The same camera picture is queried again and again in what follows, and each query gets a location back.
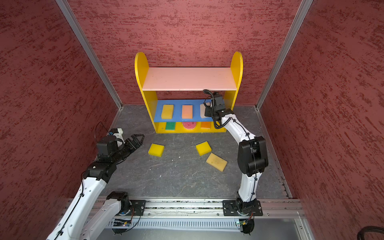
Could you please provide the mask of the smiley face sponge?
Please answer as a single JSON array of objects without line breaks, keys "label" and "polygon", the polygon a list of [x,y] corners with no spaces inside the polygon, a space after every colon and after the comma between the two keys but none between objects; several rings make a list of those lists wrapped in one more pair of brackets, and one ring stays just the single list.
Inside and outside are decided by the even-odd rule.
[{"label": "smiley face sponge", "polygon": [[183,128],[187,131],[192,131],[196,128],[196,122],[182,122]]}]

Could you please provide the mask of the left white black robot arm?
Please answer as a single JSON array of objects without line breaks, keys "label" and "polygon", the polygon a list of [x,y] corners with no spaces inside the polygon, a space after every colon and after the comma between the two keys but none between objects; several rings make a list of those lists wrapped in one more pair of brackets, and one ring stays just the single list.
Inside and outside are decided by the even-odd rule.
[{"label": "left white black robot arm", "polygon": [[81,175],[81,185],[70,206],[54,230],[49,240],[95,240],[115,216],[134,216],[143,214],[136,208],[126,192],[110,193],[102,208],[88,220],[89,214],[100,193],[110,181],[117,166],[142,146],[145,136],[131,135],[123,139],[118,129],[113,129],[97,143],[98,155]]}]

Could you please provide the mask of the orange sponge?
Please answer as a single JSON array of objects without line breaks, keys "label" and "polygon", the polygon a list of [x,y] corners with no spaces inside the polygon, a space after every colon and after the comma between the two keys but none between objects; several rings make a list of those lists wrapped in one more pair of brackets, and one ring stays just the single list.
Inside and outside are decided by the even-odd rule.
[{"label": "orange sponge", "polygon": [[201,129],[209,130],[211,128],[211,122],[201,122]]}]

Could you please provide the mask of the salmon pink sponge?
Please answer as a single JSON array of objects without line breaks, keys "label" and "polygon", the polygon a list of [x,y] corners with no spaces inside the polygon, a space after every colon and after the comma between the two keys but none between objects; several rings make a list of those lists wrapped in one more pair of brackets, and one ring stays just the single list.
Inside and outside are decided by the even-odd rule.
[{"label": "salmon pink sponge", "polygon": [[183,120],[193,119],[193,105],[182,106],[182,119]]}]

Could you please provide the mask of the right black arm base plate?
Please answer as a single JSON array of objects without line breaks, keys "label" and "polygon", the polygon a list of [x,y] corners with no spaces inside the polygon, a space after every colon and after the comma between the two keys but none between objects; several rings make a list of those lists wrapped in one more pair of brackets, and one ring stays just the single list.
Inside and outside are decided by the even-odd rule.
[{"label": "right black arm base plate", "polygon": [[261,203],[258,200],[250,202],[243,202],[241,199],[224,200],[222,204],[224,216],[263,216]]}]

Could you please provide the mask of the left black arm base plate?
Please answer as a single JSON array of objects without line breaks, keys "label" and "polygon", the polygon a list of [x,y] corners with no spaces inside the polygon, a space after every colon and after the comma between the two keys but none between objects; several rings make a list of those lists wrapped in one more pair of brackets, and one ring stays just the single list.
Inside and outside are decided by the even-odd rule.
[{"label": "left black arm base plate", "polygon": [[146,200],[124,200],[121,202],[119,216],[143,216]]}]

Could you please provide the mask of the green yellow sponge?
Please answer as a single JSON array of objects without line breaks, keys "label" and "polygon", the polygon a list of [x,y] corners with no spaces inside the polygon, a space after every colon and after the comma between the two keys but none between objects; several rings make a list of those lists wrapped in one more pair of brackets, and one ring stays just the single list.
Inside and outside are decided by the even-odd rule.
[{"label": "green yellow sponge", "polygon": [[176,129],[175,122],[167,122],[166,123],[166,131],[174,131]]}]

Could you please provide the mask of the pale pink sponge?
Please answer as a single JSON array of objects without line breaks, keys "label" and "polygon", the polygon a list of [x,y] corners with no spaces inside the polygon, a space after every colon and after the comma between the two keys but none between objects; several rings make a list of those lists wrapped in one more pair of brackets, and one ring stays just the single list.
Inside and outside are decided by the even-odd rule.
[{"label": "pale pink sponge", "polygon": [[205,111],[206,111],[206,106],[204,104],[200,104],[200,117],[201,117],[201,119],[208,118],[207,116],[205,116]]}]

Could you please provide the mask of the bright yellow sponge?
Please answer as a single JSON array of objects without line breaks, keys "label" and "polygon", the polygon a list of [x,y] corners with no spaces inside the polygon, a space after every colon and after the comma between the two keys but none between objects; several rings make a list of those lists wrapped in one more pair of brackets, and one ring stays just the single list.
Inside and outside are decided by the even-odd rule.
[{"label": "bright yellow sponge", "polygon": [[161,157],[163,155],[165,146],[158,144],[151,144],[148,154],[150,156]]},{"label": "bright yellow sponge", "polygon": [[196,145],[196,150],[198,151],[199,156],[203,156],[212,151],[211,146],[208,142],[203,142],[201,144]]}]

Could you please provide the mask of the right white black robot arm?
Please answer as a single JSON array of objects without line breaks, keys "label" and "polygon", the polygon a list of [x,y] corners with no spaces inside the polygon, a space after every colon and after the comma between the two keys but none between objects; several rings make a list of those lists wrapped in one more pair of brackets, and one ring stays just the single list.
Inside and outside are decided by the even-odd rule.
[{"label": "right white black robot arm", "polygon": [[237,163],[242,172],[235,209],[242,215],[258,207],[257,187],[269,165],[267,144],[264,137],[252,134],[238,120],[233,110],[226,108],[224,97],[218,92],[203,90],[205,117],[212,118],[215,129],[226,129],[238,144]]}]

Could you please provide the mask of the dark yellow sponge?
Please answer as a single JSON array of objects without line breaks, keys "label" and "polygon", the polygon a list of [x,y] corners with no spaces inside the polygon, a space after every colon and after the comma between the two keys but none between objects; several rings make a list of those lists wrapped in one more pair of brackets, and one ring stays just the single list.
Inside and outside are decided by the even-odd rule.
[{"label": "dark yellow sponge", "polygon": [[174,105],[163,105],[161,118],[162,120],[171,120],[173,118]]}]

